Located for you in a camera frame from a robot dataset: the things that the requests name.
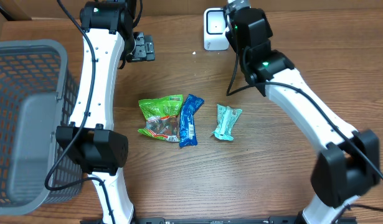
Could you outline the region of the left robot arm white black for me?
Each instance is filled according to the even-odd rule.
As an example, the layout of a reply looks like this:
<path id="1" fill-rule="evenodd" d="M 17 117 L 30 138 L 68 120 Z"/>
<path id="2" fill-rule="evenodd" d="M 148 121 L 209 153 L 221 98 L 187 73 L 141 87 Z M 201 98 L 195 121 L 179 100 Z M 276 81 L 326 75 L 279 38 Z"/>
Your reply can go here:
<path id="1" fill-rule="evenodd" d="M 119 69 L 155 59 L 152 37 L 133 30 L 142 10 L 141 1 L 89 1 L 76 20 L 63 8 L 83 36 L 83 64 L 74 109 L 55 134 L 64 151 L 48 175 L 64 157 L 80 166 L 87 177 L 61 188 L 91 181 L 103 210 L 100 223 L 136 223 L 123 173 L 128 138 L 114 131 L 113 99 Z"/>

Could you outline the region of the teal white snack packet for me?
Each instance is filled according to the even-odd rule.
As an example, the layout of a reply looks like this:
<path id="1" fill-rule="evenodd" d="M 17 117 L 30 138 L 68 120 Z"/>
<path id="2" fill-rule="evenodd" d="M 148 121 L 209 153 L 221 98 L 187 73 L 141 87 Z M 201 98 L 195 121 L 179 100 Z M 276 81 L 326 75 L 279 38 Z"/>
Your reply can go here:
<path id="1" fill-rule="evenodd" d="M 231 132 L 241 114 L 241 109 L 217 104 L 217 127 L 212 134 L 219 140 L 233 141 Z"/>

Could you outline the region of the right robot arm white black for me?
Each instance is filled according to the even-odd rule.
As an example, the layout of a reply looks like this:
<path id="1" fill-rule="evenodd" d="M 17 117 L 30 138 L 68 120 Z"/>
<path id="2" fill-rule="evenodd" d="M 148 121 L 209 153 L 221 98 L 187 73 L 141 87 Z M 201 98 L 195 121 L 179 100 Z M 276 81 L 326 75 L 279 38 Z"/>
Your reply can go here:
<path id="1" fill-rule="evenodd" d="M 315 195 L 293 221 L 345 223 L 344 212 L 382 180 L 379 138 L 342 120 L 310 89 L 294 63 L 272 49 L 273 32 L 263 10 L 248 1 L 229 1 L 224 21 L 248 87 L 277 104 L 315 150 Z"/>

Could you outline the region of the green candy bag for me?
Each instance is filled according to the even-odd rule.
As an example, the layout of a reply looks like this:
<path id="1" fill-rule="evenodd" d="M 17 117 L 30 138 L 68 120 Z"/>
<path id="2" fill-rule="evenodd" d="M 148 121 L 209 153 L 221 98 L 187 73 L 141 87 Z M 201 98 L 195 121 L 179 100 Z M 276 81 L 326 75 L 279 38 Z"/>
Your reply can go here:
<path id="1" fill-rule="evenodd" d="M 179 120 L 183 95 L 139 100 L 138 104 L 146 120 L 140 134 L 168 142 L 179 142 Z"/>

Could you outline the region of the blue snack bar wrapper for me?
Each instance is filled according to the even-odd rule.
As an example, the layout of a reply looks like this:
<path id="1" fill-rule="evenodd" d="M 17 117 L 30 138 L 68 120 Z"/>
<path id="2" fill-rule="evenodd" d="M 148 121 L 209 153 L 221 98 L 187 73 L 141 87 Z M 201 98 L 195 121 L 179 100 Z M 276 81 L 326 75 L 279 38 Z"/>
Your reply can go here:
<path id="1" fill-rule="evenodd" d="M 186 98 L 179 120 L 179 147 L 197 145 L 194 115 L 203 104 L 204 100 L 195 95 L 189 94 Z"/>

